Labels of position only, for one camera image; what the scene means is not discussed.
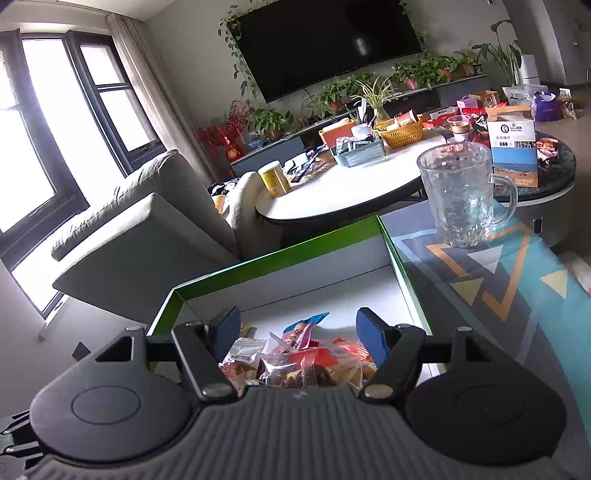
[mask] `red decoration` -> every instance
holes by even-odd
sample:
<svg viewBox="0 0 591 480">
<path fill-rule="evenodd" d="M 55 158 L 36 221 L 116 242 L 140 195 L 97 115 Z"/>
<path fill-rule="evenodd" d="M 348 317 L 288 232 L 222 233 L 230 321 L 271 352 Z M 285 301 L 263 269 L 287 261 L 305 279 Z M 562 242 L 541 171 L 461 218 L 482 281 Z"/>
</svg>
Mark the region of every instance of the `red decoration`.
<svg viewBox="0 0 591 480">
<path fill-rule="evenodd" d="M 236 144 L 238 137 L 242 138 L 242 131 L 248 126 L 248 109 L 245 105 L 232 101 L 230 112 L 224 114 L 224 123 L 214 124 L 208 128 L 198 128 L 197 136 L 215 157 L 219 156 L 218 147 L 224 147 L 226 158 L 233 162 L 244 155 Z"/>
</svg>

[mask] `hanging vine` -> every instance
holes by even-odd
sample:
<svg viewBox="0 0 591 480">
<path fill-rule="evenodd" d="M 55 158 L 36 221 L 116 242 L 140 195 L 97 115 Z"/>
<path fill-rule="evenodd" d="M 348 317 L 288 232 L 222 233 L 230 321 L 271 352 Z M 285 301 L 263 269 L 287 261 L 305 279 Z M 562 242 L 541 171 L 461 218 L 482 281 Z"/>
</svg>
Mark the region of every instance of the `hanging vine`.
<svg viewBox="0 0 591 480">
<path fill-rule="evenodd" d="M 417 31 L 417 29 L 415 28 L 414 22 L 413 22 L 413 12 L 408 7 L 408 0 L 398 0 L 398 4 L 402 7 L 402 10 L 404 11 L 404 15 L 406 15 L 408 17 L 408 20 L 409 20 L 410 25 L 413 28 L 413 30 Z M 428 32 L 426 32 L 424 30 L 422 30 L 418 33 L 418 42 L 420 43 L 421 49 L 424 52 L 427 51 L 427 37 L 428 37 Z"/>
<path fill-rule="evenodd" d="M 236 62 L 234 63 L 234 80 L 237 80 L 239 75 L 242 75 L 244 78 L 240 85 L 240 92 L 243 98 L 248 94 L 252 96 L 252 100 L 257 100 L 259 88 L 237 44 L 241 39 L 240 17 L 277 1 L 279 0 L 250 0 L 253 6 L 245 12 L 240 13 L 236 11 L 238 5 L 230 5 L 230 11 L 220 20 L 220 28 L 217 34 L 220 38 L 224 39 L 228 48 L 232 51 L 232 57 L 236 58 Z M 252 103 L 251 99 L 247 99 L 246 103 L 250 105 Z"/>
</svg>

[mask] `red box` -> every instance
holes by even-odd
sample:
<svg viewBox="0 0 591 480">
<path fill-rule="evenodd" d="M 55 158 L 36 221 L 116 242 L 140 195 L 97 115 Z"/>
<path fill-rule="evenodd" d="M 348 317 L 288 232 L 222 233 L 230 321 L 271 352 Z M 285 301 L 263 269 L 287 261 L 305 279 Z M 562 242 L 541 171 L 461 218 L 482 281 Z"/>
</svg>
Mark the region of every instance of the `red box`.
<svg viewBox="0 0 591 480">
<path fill-rule="evenodd" d="M 339 137 L 352 137 L 351 129 L 355 126 L 355 120 L 349 120 L 347 124 L 330 129 L 330 125 L 320 130 L 320 138 L 328 148 L 336 147 L 336 139 Z"/>
</svg>

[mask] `mug handle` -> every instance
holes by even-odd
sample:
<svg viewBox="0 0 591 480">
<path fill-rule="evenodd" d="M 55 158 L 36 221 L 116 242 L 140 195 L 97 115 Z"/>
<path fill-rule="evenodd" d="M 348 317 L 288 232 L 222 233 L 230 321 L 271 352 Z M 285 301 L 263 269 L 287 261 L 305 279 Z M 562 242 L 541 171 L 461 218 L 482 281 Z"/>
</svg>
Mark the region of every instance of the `mug handle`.
<svg viewBox="0 0 591 480">
<path fill-rule="evenodd" d="M 515 213 L 515 209 L 517 208 L 517 198 L 519 197 L 519 194 L 517 192 L 517 186 L 515 185 L 515 182 L 513 182 L 513 180 L 511 180 L 509 177 L 505 177 L 504 175 L 497 175 L 496 173 L 493 173 L 491 175 L 491 183 L 502 183 L 509 189 L 509 208 L 506 210 L 505 214 L 501 218 L 497 220 L 493 219 L 491 222 L 491 226 L 498 227 L 500 225 L 507 223 Z"/>
</svg>

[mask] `floor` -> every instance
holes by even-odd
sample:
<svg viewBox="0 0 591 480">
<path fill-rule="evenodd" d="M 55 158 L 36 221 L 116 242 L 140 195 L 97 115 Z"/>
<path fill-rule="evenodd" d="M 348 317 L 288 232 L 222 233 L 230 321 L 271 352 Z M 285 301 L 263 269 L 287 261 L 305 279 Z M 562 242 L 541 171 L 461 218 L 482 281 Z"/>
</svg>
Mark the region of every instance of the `floor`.
<svg viewBox="0 0 591 480">
<path fill-rule="evenodd" d="M 571 232 L 566 240 L 552 250 L 556 253 L 572 250 L 591 265 L 591 90 L 577 91 L 573 96 L 581 99 L 587 106 L 579 120 L 562 119 L 558 122 L 537 123 L 536 128 L 561 139 L 577 157 Z"/>
</svg>

